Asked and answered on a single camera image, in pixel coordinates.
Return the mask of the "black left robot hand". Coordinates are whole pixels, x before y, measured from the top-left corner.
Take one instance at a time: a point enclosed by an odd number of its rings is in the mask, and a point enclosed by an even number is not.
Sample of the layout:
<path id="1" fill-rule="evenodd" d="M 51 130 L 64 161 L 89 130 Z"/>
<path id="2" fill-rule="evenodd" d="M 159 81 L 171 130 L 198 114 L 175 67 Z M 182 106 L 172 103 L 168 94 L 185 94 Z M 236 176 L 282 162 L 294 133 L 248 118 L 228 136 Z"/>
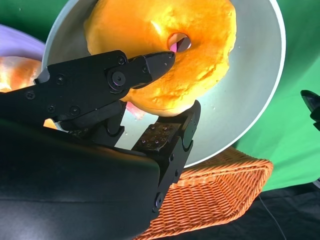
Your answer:
<path id="1" fill-rule="evenodd" d="M 309 90 L 302 90 L 300 95 L 310 111 L 314 127 L 320 131 L 320 96 Z"/>

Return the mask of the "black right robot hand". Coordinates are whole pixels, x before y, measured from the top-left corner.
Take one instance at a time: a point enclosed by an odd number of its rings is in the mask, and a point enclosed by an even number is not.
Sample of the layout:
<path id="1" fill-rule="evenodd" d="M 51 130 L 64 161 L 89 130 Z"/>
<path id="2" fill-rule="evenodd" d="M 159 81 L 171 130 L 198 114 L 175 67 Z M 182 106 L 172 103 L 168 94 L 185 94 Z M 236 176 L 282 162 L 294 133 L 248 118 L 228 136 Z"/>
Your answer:
<path id="1" fill-rule="evenodd" d="M 116 147 L 129 90 L 165 75 L 175 53 L 110 51 L 51 64 L 0 95 L 0 237 L 131 240 L 157 218 L 193 147 L 201 105 L 159 117 Z"/>

